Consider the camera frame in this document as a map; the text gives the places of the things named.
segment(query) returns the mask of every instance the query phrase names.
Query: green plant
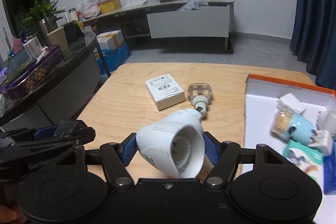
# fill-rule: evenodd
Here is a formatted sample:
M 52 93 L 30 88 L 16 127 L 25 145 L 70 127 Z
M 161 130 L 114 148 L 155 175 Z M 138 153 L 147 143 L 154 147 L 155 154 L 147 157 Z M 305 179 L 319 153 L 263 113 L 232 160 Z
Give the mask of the green plant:
M 56 21 L 63 17 L 56 17 L 56 14 L 63 13 L 63 10 L 57 10 L 56 5 L 59 0 L 54 0 L 51 3 L 43 0 L 38 3 L 34 1 L 34 7 L 26 14 L 25 19 L 21 22 L 21 27 L 28 30 L 28 32 L 35 36 L 39 32 L 39 21 L 43 18 L 50 18 L 53 25 Z

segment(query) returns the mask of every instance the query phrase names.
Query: screw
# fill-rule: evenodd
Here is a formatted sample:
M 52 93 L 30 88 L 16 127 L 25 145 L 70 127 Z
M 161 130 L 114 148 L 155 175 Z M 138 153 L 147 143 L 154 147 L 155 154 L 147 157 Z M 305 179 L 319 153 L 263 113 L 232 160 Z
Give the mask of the screw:
M 220 177 L 210 177 L 207 179 L 207 183 L 211 186 L 218 186 L 223 183 L 223 180 Z
M 128 177 L 121 177 L 115 180 L 115 183 L 119 186 L 126 186 L 132 183 L 132 180 Z
M 171 189 L 171 188 L 173 188 L 174 187 L 174 185 L 172 184 L 172 183 L 167 183 L 167 184 L 165 184 L 165 188 L 166 189 Z

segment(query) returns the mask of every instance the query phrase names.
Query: gray floor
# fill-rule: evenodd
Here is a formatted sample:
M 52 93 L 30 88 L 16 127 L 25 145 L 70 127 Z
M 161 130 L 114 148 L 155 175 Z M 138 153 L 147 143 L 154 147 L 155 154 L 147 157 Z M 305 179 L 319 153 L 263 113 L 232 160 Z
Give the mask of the gray floor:
M 297 61 L 286 42 L 233 38 L 234 54 L 227 54 L 221 38 L 131 39 L 131 56 L 126 63 L 193 62 L 248 65 L 306 73 L 306 63 Z

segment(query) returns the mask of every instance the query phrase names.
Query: yellow box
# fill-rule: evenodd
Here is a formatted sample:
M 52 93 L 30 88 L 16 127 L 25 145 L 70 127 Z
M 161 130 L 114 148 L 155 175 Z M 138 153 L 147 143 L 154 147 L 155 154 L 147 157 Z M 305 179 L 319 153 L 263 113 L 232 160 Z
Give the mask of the yellow box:
M 100 3 L 100 9 L 103 14 L 112 12 L 121 8 L 120 0 L 105 0 Z

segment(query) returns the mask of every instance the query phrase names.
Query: purple storage box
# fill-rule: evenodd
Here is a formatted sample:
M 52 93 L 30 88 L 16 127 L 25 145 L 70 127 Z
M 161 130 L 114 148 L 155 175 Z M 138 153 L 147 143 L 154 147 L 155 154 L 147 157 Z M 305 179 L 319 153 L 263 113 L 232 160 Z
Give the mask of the purple storage box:
M 33 92 L 43 79 L 64 59 L 59 45 L 53 48 L 40 62 L 31 66 L 20 77 L 0 87 L 1 93 L 9 100 L 23 99 Z

